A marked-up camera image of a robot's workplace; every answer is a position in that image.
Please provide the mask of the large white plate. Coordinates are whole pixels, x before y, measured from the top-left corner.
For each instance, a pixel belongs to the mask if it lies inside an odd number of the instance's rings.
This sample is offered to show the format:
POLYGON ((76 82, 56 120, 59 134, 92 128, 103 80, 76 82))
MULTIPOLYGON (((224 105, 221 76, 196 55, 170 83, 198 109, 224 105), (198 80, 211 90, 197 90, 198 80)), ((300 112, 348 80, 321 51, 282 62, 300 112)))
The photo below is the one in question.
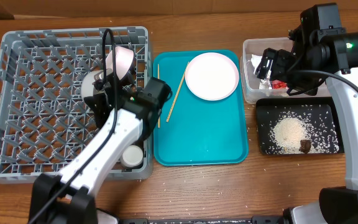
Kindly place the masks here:
POLYGON ((236 90, 239 72, 229 57, 206 52, 190 61, 185 70, 185 81, 198 98, 218 101, 229 97, 236 90))

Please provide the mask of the grey dishwasher rack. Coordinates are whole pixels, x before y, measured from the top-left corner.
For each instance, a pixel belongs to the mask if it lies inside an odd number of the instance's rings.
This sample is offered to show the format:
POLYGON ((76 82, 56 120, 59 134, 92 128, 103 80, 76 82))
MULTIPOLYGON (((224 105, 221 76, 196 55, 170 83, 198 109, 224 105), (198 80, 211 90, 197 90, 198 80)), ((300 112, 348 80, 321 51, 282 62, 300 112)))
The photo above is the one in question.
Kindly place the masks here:
POLYGON ((99 70, 111 39, 104 29, 18 30, 0 46, 0 184, 56 174, 97 133, 81 99, 87 73, 99 70))

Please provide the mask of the white napkin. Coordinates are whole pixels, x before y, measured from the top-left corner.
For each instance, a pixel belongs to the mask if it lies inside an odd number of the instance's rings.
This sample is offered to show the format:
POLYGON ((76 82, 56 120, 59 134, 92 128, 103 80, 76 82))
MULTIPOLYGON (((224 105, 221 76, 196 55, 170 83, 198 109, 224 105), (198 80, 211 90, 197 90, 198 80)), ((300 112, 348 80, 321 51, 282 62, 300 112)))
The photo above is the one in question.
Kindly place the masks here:
POLYGON ((272 89, 271 67, 272 59, 263 55, 251 55, 251 64, 254 68, 254 75, 259 79, 260 89, 272 89))

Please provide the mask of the red snack wrapper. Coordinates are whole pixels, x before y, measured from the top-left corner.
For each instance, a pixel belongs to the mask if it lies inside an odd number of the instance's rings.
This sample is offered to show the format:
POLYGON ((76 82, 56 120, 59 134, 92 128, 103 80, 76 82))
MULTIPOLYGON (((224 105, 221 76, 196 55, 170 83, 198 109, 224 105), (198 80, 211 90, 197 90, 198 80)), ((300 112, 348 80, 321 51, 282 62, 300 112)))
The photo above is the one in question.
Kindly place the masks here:
POLYGON ((287 89, 287 84, 280 80, 273 80, 271 81, 271 87, 273 90, 287 89))

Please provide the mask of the brown food chunk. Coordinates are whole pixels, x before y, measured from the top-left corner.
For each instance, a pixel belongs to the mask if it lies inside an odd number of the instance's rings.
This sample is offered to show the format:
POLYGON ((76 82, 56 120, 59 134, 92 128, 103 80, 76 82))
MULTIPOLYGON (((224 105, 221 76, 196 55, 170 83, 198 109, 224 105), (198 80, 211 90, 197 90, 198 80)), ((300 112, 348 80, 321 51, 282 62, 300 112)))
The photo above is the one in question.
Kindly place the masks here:
POLYGON ((309 139, 302 139, 300 141, 300 152, 304 153, 304 154, 307 154, 310 152, 311 150, 311 140, 309 139))

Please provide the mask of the teal plastic tray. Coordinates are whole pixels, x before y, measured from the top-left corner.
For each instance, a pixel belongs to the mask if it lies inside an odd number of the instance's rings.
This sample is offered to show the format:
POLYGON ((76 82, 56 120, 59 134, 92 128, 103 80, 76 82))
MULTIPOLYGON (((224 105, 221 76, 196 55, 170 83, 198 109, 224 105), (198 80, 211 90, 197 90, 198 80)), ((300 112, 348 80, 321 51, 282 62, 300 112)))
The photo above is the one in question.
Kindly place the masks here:
POLYGON ((242 85, 227 98, 203 100, 186 82, 168 123, 175 93, 188 62, 201 51, 164 52, 153 63, 153 76, 165 81, 173 96, 163 106, 154 130, 154 156, 164 166, 238 164, 249 153, 242 85))

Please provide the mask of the white paper cup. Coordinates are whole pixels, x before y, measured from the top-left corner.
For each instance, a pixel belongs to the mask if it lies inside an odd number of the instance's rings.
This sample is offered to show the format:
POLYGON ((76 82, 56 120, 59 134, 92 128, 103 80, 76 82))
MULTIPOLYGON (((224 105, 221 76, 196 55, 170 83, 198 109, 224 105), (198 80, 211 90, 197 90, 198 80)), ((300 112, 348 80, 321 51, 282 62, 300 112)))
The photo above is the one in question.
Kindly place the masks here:
POLYGON ((143 158, 143 150, 139 146, 130 145, 122 153, 120 163, 125 169, 137 169, 142 166, 143 158))

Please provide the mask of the small pink bowl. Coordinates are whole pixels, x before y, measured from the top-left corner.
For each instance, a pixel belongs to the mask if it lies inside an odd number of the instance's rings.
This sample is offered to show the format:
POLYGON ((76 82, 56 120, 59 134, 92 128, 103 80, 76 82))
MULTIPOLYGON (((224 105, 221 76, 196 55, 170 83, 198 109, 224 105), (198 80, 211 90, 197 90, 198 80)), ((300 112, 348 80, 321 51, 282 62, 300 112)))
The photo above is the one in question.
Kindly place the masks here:
MULTIPOLYGON (((124 78, 127 72, 130 70, 132 63, 134 61, 135 53, 127 48, 117 46, 116 50, 116 70, 117 76, 120 80, 124 78)), ((107 75, 112 74, 113 72, 113 64, 112 64, 112 52, 108 53, 108 56, 105 59, 107 75)))

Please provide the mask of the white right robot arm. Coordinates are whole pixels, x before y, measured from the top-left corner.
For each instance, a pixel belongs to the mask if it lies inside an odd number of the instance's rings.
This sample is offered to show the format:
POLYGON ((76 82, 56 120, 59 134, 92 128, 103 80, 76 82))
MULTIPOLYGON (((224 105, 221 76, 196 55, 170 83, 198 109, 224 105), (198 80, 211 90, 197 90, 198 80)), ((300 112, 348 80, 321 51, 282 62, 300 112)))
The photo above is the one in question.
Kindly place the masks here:
POLYGON ((264 50, 256 75, 286 83, 289 95, 314 96, 327 86, 346 155, 346 184, 322 189, 317 202, 286 209, 278 222, 358 223, 358 32, 347 32, 337 4, 326 3, 304 10, 288 37, 291 51, 264 50))

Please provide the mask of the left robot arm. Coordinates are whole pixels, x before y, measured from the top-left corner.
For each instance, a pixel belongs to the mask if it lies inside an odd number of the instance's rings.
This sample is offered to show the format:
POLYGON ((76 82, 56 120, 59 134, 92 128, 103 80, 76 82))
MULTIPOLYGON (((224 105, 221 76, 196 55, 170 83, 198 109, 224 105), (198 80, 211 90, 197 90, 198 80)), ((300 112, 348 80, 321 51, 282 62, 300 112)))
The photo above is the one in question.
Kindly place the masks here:
POLYGON ((130 94, 115 73, 105 79, 114 99, 109 116, 86 148, 57 175, 37 177, 29 223, 118 223, 117 217, 96 207, 95 198, 123 152, 153 132, 172 89, 152 77, 142 91, 130 94))

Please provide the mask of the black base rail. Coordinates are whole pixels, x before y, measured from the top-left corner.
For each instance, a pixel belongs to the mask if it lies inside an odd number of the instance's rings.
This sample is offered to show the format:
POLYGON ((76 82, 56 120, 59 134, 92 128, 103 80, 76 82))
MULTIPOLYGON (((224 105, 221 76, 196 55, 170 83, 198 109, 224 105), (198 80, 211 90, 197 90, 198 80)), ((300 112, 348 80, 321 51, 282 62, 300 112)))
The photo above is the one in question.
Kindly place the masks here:
POLYGON ((160 219, 147 218, 121 219, 118 224, 290 224, 283 216, 256 215, 251 218, 195 218, 195 219, 160 219))

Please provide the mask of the pale green bowl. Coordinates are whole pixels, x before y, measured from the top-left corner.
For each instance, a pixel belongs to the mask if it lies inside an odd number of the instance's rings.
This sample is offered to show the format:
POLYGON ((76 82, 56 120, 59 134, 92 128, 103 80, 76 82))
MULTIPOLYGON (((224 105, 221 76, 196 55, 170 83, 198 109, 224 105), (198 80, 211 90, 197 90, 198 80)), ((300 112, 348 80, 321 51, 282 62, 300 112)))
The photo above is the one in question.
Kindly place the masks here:
POLYGON ((92 72, 88 72, 85 75, 80 88, 80 93, 83 100, 87 97, 93 96, 94 82, 102 79, 102 77, 103 77, 102 70, 94 70, 92 72))

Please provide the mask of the wooden chopstick right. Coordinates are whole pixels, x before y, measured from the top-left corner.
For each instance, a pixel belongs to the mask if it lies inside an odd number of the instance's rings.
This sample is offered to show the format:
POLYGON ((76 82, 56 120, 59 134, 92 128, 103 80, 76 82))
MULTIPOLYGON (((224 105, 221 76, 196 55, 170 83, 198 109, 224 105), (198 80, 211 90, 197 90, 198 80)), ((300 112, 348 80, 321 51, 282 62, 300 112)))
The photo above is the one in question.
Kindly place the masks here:
POLYGON ((183 75, 182 75, 182 77, 181 77, 179 86, 178 86, 177 91, 176 91, 176 93, 175 93, 175 97, 174 97, 173 102, 172 102, 172 105, 171 105, 171 107, 170 107, 170 111, 169 111, 168 116, 167 116, 167 118, 166 118, 166 123, 169 122, 169 120, 170 120, 170 118, 171 118, 171 115, 172 115, 172 113, 173 113, 175 104, 176 104, 176 102, 177 102, 177 98, 178 98, 178 96, 179 96, 179 94, 180 94, 181 87, 182 87, 183 82, 184 82, 184 80, 185 80, 185 75, 186 75, 186 71, 187 71, 187 67, 188 67, 189 63, 190 63, 190 62, 187 63, 187 65, 186 65, 186 67, 185 67, 185 70, 184 70, 184 72, 183 72, 183 75))

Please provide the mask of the clear plastic bin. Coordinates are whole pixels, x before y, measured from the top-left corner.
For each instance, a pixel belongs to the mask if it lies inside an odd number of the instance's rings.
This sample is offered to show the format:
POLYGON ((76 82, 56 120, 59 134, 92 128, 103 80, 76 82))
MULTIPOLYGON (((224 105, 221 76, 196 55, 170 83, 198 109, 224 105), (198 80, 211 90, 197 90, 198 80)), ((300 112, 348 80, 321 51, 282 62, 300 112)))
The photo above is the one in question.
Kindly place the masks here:
POLYGON ((288 37, 248 39, 242 45, 241 82, 246 102, 255 104, 262 98, 288 98, 287 90, 261 88, 261 79, 255 75, 266 48, 291 51, 293 41, 288 37))

